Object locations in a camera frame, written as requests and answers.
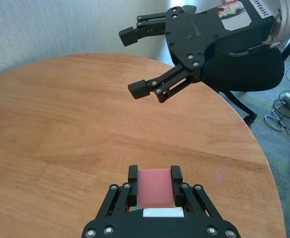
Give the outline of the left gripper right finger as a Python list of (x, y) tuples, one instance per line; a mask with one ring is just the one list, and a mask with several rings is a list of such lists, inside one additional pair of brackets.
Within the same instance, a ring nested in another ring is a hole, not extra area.
[(207, 217), (220, 217), (211, 199), (200, 184), (190, 186), (183, 181), (180, 166), (171, 166), (171, 179), (174, 204), (184, 212), (196, 213)]

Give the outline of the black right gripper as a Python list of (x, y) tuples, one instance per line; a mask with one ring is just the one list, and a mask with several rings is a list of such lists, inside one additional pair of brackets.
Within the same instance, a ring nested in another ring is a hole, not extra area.
[(265, 42), (274, 17), (262, 2), (233, 0), (200, 13), (180, 9), (140, 15), (136, 27), (119, 31), (123, 45), (165, 35), (174, 65), (202, 67), (215, 56), (241, 52)]

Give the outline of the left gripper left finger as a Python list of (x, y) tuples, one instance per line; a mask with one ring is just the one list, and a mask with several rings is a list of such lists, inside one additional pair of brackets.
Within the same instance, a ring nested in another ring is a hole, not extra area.
[(127, 182), (122, 186), (111, 184), (96, 219), (125, 214), (130, 207), (137, 206), (138, 166), (130, 165)]

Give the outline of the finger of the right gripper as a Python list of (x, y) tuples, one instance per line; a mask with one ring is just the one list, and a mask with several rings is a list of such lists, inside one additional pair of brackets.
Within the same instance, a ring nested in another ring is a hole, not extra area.
[(187, 69), (182, 64), (177, 64), (159, 77), (151, 80), (140, 80), (128, 85), (134, 99), (149, 96), (153, 92), (160, 103), (183, 90), (192, 83), (200, 81), (200, 67), (193, 64), (193, 69)]

